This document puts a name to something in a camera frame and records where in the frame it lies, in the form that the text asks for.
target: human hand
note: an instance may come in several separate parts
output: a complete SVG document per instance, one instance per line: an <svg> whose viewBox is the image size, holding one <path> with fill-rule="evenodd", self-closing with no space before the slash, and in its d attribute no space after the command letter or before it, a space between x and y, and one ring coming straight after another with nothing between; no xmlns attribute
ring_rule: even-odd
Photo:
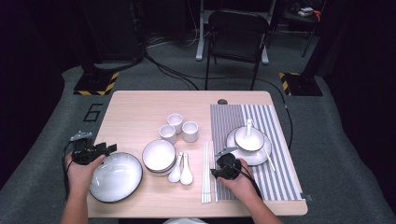
<svg viewBox="0 0 396 224"><path fill-rule="evenodd" d="M242 168L242 172L253 177L248 169L248 163L243 159L238 160L240 160L242 166L246 168ZM244 175L239 174L239 176L234 180L228 180L219 176L218 180L221 184L230 189L233 192L233 195L235 195L235 197L237 197L242 203L247 203L252 197L259 197L251 181Z"/></svg>
<svg viewBox="0 0 396 224"><path fill-rule="evenodd" d="M72 162L72 153L69 153L66 156L66 167L70 164L67 171L70 194L84 196L88 193L93 178L93 171L103 163L105 158L105 155L101 155L88 165L79 165L75 162Z"/></svg>

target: ceramic spoon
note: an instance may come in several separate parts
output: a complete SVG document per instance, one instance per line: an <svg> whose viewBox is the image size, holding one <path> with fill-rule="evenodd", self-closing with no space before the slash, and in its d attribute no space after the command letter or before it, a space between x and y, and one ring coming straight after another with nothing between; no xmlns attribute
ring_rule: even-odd
<svg viewBox="0 0 396 224"><path fill-rule="evenodd" d="M183 172L181 173L180 182L184 185L189 185L190 183L192 183L192 173L189 168L189 154L183 154L183 161L184 167Z"/></svg>
<svg viewBox="0 0 396 224"><path fill-rule="evenodd" d="M180 162L182 158L183 158L183 153L179 152L176 166L168 176L169 181L172 183L176 183L177 181L180 180Z"/></svg>

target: chopsticks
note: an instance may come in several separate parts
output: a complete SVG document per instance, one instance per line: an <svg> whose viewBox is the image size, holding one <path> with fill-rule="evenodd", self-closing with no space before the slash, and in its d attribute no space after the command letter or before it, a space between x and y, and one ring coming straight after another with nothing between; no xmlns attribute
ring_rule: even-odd
<svg viewBox="0 0 396 224"><path fill-rule="evenodd" d="M268 159L268 161L270 162L271 168L273 168L273 171L275 171L275 170L276 170L276 169L275 169L275 166L274 166L274 164L272 163L271 157L270 157L270 155L268 154L267 149L264 149L264 151L265 151L265 154L267 154L267 159Z"/></svg>
<svg viewBox="0 0 396 224"><path fill-rule="evenodd" d="M216 155L215 155L215 149L213 148L213 169L216 170ZM218 196L218 180L213 176L213 181L215 182L215 200L216 203L219 202L219 196Z"/></svg>
<svg viewBox="0 0 396 224"><path fill-rule="evenodd" d="M210 191L210 172L209 172L209 142L204 142L204 162L202 171L202 203L211 203L212 195Z"/></svg>

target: wooden table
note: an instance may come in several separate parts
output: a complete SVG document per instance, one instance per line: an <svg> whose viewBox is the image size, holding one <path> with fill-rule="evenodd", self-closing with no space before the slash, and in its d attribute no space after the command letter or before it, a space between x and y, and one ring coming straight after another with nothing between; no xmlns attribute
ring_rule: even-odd
<svg viewBox="0 0 396 224"><path fill-rule="evenodd" d="M153 175L144 167L139 188L121 202L101 203L89 194L89 217L249 217L248 210L239 201L216 203L213 181L212 203L201 204L203 147L205 141L212 140L209 107L216 105L219 99L227 100L229 105L273 104L266 91L114 92L95 144L117 144L118 152L134 155L144 167L142 152L146 144L160 139L159 129L168 115L179 113L184 121L193 120L199 125L198 141L186 143L179 134L175 143L177 152L189 153L193 182L188 186L170 183L167 175ZM301 216L307 212L304 200L265 203L277 216Z"/></svg>

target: small white cup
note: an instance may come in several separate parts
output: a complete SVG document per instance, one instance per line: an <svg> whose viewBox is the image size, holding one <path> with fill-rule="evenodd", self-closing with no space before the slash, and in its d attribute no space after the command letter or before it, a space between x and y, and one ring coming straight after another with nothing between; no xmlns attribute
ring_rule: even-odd
<svg viewBox="0 0 396 224"><path fill-rule="evenodd" d="M198 139L198 124L194 121L187 121L183 124L184 141L192 143Z"/></svg>
<svg viewBox="0 0 396 224"><path fill-rule="evenodd" d="M172 126L175 127L176 133L181 133L182 132L182 126L183 126L183 117L179 114L171 114L168 117L168 123Z"/></svg>
<svg viewBox="0 0 396 224"><path fill-rule="evenodd" d="M175 127L170 124L163 125L160 128L160 136L161 139L166 140L174 145L177 140Z"/></svg>

